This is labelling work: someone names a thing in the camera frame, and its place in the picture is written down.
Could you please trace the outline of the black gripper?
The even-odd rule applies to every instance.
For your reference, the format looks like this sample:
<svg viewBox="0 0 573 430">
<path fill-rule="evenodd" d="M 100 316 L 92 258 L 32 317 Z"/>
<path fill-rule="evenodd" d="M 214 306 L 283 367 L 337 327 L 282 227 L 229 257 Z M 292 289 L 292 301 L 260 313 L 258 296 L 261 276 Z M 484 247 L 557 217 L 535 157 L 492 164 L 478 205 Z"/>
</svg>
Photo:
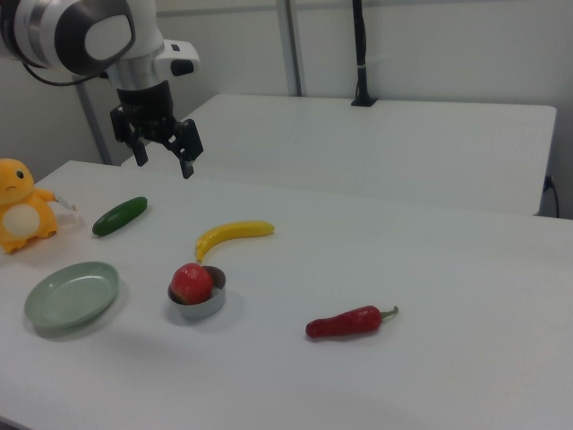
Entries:
<svg viewBox="0 0 573 430">
<path fill-rule="evenodd" d="M 117 94 L 121 106 L 110 112 L 115 139 L 132 150 L 136 164 L 142 167 L 149 160 L 143 139 L 164 142 L 178 158 L 183 178 L 189 179 L 203 145 L 192 119 L 175 120 L 168 81 L 144 90 L 118 90 Z"/>
</svg>

